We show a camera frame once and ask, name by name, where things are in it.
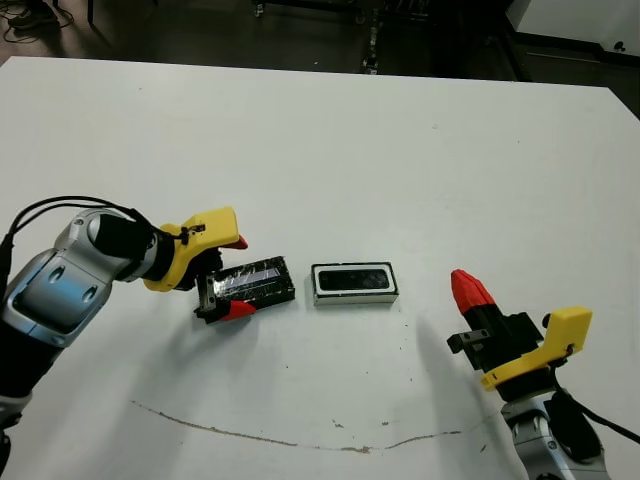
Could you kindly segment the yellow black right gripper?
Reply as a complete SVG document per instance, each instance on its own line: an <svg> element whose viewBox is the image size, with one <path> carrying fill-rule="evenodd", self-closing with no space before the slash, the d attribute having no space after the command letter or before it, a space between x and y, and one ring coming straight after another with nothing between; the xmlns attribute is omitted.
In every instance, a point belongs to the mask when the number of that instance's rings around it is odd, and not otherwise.
<svg viewBox="0 0 640 480"><path fill-rule="evenodd" d="M551 389L551 366L584 347L592 320L584 307L552 312L540 332L525 312L503 314L482 282L462 269L451 272L451 289L470 329L450 336L449 349L464 352L484 373L483 388L504 400Z"/></svg>

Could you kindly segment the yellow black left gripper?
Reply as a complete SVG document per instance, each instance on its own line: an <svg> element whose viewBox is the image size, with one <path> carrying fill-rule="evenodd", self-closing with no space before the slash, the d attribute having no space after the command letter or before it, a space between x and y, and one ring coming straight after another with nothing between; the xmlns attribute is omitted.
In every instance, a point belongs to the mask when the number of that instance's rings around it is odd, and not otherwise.
<svg viewBox="0 0 640 480"><path fill-rule="evenodd" d="M220 250L245 250L238 238L236 215L231 207L193 215L181 225L165 224L155 231L155 257L143 275L145 286L155 292L198 289L195 315L206 324L253 315L256 308L237 300L215 300L212 274L222 269Z"/></svg>

